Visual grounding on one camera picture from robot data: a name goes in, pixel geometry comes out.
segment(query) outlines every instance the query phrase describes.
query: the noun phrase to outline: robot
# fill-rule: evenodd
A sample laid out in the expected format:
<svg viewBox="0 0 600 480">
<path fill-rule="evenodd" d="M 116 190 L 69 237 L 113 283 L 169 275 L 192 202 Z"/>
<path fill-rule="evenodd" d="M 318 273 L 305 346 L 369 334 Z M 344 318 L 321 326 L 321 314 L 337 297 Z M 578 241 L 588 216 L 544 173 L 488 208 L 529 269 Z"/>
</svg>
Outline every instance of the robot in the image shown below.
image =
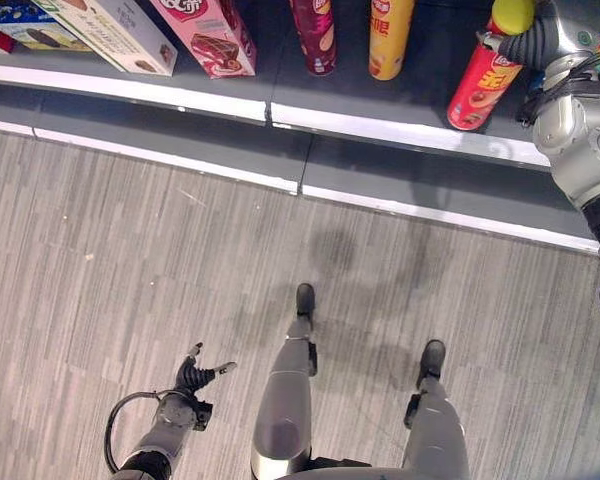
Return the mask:
<svg viewBox="0 0 600 480">
<path fill-rule="evenodd" d="M 533 125 L 533 141 L 545 154 L 558 187 L 587 219 L 600 242 L 600 81 L 595 67 L 600 5 L 595 0 L 539 0 L 536 21 L 513 37 L 478 32 L 483 45 L 509 60 L 545 72 L 542 91 L 522 106 L 519 120 Z M 257 480 L 464 480 L 469 478 L 464 434 L 439 379 L 445 346 L 430 341 L 422 354 L 418 393 L 411 397 L 404 423 L 411 429 L 403 468 L 373 468 L 353 460 L 311 459 L 310 378 L 317 373 L 311 342 L 315 294 L 308 284 L 297 291 L 296 316 L 269 374 L 255 424 L 251 471 Z M 140 392 L 112 411 L 105 435 L 105 457 L 112 480 L 168 480 L 191 429 L 203 430 L 212 406 L 196 392 L 235 367 L 195 367 L 200 344 L 185 359 L 173 389 Z M 117 412 L 134 398 L 160 401 L 153 427 L 118 469 L 110 434 Z"/>
</svg>

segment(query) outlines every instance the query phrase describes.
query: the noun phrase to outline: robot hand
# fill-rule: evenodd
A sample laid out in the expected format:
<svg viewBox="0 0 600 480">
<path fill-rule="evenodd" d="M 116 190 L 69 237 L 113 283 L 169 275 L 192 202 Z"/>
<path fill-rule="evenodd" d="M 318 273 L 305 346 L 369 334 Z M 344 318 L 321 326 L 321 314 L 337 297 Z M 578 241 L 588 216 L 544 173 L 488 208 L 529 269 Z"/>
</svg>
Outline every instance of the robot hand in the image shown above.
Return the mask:
<svg viewBox="0 0 600 480">
<path fill-rule="evenodd" d="M 533 142 L 549 159 L 555 183 L 600 242 L 599 33 L 599 2 L 540 0 L 534 25 L 522 35 L 478 37 L 508 60 L 545 72 L 542 92 L 523 105 L 519 120 L 533 125 Z"/>
<path fill-rule="evenodd" d="M 211 419 L 213 405 L 199 401 L 196 392 L 208 385 L 217 375 L 236 367 L 234 362 L 213 369 L 195 367 L 196 355 L 202 343 L 189 352 L 178 369 L 176 385 L 162 392 L 137 392 L 120 400 L 111 411 L 104 438 L 104 454 L 112 480 L 168 480 L 182 453 L 182 446 L 191 430 L 202 431 Z M 160 403 L 153 426 L 133 453 L 118 468 L 111 453 L 111 431 L 118 412 L 131 400 L 155 398 Z"/>
</svg>

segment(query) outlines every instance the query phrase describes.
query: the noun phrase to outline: shelf edge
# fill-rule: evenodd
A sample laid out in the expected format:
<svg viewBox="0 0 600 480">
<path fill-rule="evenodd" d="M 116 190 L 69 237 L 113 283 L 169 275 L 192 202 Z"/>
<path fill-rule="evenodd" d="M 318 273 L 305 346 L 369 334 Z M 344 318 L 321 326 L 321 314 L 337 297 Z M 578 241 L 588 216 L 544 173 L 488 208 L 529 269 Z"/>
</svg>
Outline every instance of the shelf edge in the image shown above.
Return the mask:
<svg viewBox="0 0 600 480">
<path fill-rule="evenodd" d="M 28 135 L 33 137 L 33 129 L 26 125 L 20 125 L 17 123 L 10 122 L 1 122 L 0 121 L 0 130 L 4 132 L 17 133 L 19 135 Z"/>
<path fill-rule="evenodd" d="M 535 145 L 521 140 L 310 110 L 275 102 L 271 103 L 271 118 L 273 125 L 278 128 L 296 126 L 455 153 L 495 157 L 518 167 L 549 169 L 549 161 L 538 152 Z"/>
<path fill-rule="evenodd" d="M 292 195 L 297 195 L 298 193 L 298 182 L 294 182 L 292 180 L 285 180 L 284 178 L 280 177 L 271 177 L 268 175 L 262 175 L 260 173 L 249 172 L 246 170 L 240 170 L 232 167 L 225 167 L 222 165 L 217 165 L 215 163 L 205 162 L 202 160 L 195 160 L 192 158 L 181 157 L 178 155 L 161 153 L 153 150 L 147 150 L 144 148 L 137 148 L 119 143 L 106 142 L 103 140 L 62 133 L 53 130 L 34 128 L 34 133 L 37 138 L 43 140 L 51 140 L 55 142 L 77 145 L 81 147 L 93 148 L 96 150 L 103 150 L 115 154 L 126 155 L 129 157 L 140 158 L 143 160 L 149 160 L 157 163 L 164 163 L 175 167 L 186 168 L 188 170 L 196 170 L 200 173 L 210 173 L 212 175 L 218 175 L 220 177 L 231 178 L 233 180 L 245 181 L 249 183 L 263 185 L 266 187 L 275 188 L 278 190 L 283 190 Z"/>
<path fill-rule="evenodd" d="M 0 65 L 0 83 L 106 95 L 265 122 L 266 102 L 143 83 L 136 80 Z"/>
<path fill-rule="evenodd" d="M 559 246 L 592 255 L 597 254 L 598 248 L 600 248 L 600 244 L 598 242 L 587 238 L 580 238 L 539 228 L 526 227 L 524 225 L 500 222 L 487 218 L 436 210 L 428 207 L 420 207 L 418 205 L 396 202 L 394 200 L 384 200 L 364 195 L 340 192 L 327 188 L 312 187 L 310 185 L 302 185 L 301 193 L 307 197 L 320 198 L 339 203 L 347 203 L 359 207 L 389 212 L 391 214 L 401 214 L 410 217 L 423 218 L 426 220 L 434 220 L 437 222 L 467 227 L 474 230 L 481 230 L 485 232 L 506 235 L 509 237 L 531 240 L 543 244 Z"/>
</svg>

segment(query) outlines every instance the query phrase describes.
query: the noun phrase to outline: yellow lid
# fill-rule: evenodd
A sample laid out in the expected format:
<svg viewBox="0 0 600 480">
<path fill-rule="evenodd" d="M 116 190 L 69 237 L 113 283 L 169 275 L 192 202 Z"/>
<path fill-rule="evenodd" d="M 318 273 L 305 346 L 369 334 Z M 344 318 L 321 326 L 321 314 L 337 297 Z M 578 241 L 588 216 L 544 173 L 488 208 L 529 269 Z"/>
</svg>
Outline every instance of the yellow lid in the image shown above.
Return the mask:
<svg viewBox="0 0 600 480">
<path fill-rule="evenodd" d="M 533 23 L 534 0 L 495 0 L 491 18 L 507 35 L 520 35 Z"/>
</svg>

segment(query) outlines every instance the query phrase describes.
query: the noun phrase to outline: brand logo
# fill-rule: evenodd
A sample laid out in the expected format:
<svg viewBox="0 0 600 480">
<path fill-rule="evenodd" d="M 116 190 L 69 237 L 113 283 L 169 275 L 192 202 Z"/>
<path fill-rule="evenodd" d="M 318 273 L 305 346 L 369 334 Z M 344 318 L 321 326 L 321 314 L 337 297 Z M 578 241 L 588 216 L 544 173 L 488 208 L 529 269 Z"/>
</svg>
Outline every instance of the brand logo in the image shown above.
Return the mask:
<svg viewBox="0 0 600 480">
<path fill-rule="evenodd" d="M 389 0 L 372 0 L 373 10 L 379 17 L 385 16 L 391 10 L 391 2 Z"/>
<path fill-rule="evenodd" d="M 199 17 L 209 8 L 207 0 L 160 0 L 160 3 L 169 10 L 175 10 L 170 13 L 182 21 Z"/>
<path fill-rule="evenodd" d="M 329 10 L 327 3 L 329 3 L 329 0 L 313 0 L 313 10 L 316 13 L 326 13 Z"/>
<path fill-rule="evenodd" d="M 502 55 L 497 55 L 496 58 L 494 58 L 493 61 L 491 62 L 491 65 L 494 67 L 512 67 L 515 65 L 515 63 L 510 62 L 509 60 L 504 58 Z"/>
</svg>

